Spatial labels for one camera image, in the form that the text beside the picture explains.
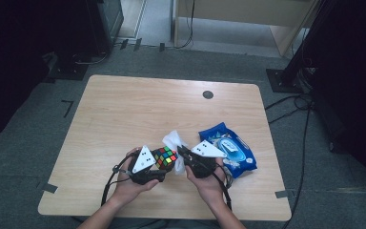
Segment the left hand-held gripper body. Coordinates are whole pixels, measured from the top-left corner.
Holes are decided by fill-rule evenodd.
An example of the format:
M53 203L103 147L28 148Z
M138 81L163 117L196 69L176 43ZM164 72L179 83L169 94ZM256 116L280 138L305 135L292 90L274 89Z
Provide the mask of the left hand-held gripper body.
M147 146L143 146L132 156L129 165L130 178L134 183L146 184L150 180L156 179L156 172L151 168L155 164L155 159Z

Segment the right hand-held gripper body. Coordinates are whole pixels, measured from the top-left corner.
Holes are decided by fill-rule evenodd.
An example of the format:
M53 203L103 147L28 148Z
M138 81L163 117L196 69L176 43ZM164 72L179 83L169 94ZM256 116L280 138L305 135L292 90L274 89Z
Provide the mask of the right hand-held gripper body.
M213 144L207 140L203 140L191 149L192 159L188 160L184 158L184 164L189 166L196 178L204 178L210 176L215 168L215 160L219 158L225 158L226 153L219 150Z

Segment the white wet wipe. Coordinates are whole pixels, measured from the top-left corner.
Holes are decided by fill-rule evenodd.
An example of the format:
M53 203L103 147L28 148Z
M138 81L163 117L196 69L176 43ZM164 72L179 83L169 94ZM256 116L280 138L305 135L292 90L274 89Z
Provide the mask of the white wet wipe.
M188 144L180 137L177 130L173 130L162 139L165 146L169 147L172 151L177 153L177 160L174 163L174 172L177 175L183 175L185 173L184 158L178 153L178 148Z

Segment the multicoloured puzzle cube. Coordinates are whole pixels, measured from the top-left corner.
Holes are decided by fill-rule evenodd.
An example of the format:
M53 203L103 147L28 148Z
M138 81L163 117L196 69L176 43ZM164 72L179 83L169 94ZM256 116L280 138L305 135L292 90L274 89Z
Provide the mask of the multicoloured puzzle cube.
M152 151L152 155L155 158L155 166L159 170L165 170L169 172L178 159L176 151L171 150L165 146Z

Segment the blue wet wipes pack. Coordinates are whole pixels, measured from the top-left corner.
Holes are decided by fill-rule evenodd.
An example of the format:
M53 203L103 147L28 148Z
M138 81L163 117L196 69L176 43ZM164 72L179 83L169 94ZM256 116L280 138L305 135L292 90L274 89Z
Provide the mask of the blue wet wipes pack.
M224 122L198 133L200 140L207 140L227 155L223 159L233 178L240 177L245 171L257 168L256 159L251 148L229 129Z

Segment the person's right hand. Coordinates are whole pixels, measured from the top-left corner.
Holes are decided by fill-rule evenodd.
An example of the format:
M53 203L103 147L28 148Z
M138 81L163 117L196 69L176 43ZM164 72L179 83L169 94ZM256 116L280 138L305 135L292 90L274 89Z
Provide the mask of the person's right hand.
M201 198L210 208L220 208L225 206L223 190L220 181L225 180L224 170L217 166L214 174L204 178L196 178L192 169L186 167L187 179L196 187Z

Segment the person's left hand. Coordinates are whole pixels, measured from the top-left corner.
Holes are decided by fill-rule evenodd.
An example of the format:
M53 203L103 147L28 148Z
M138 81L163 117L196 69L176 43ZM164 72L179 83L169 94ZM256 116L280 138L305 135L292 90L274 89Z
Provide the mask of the person's left hand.
M127 161L122 165L121 169L123 171L127 170L129 168L130 162L131 159L128 158ZM144 185L134 183L123 171L118 174L115 190L108 200L108 203L115 208L122 208L126 206L141 193L150 191L155 185L158 184L157 179L148 181Z

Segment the black angled floor tape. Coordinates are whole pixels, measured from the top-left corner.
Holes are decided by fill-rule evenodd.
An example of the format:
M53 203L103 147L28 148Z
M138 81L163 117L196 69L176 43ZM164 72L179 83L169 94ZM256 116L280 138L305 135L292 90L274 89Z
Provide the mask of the black angled floor tape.
M68 105L67 110L65 111L65 113L63 115L63 117L65 118L65 117L68 116L69 112L71 111L71 108L72 108L72 105L73 105L74 101L72 101L72 100L64 100L63 99L63 100L61 100L61 102Z

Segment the black stand base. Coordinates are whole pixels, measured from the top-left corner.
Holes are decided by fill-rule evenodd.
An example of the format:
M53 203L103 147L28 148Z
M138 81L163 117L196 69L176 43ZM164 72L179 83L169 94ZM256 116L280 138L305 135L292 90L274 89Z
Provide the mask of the black stand base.
M48 78L64 79L64 80L82 80L88 69L88 65L76 63L74 58L69 54L56 55Z

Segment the black metal stand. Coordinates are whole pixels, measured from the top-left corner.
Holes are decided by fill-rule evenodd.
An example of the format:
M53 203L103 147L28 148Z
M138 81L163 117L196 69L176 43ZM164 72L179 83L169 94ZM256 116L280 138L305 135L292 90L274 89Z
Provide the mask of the black metal stand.
M275 93L302 94L298 73L303 68L312 67L314 61L311 57L312 42L326 17L327 0L314 0L315 4L308 10L307 18L302 21L298 28L300 31L309 20L312 20L308 33L303 36L302 42L284 70L267 69L272 90Z

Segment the dark monitor cabinet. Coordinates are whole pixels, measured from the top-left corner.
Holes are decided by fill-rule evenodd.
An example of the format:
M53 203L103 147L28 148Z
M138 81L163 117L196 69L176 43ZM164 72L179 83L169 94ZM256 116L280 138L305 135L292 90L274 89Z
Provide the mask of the dark monitor cabinet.
M86 0L94 54L110 53L124 21L121 0Z

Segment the light wooden cabinet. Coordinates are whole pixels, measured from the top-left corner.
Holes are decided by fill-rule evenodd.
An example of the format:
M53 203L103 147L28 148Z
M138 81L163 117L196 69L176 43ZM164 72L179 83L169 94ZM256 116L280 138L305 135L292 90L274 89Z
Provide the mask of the light wooden cabinet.
M300 30L314 21L320 0L175 0L174 38L181 17L268 25L281 56Z

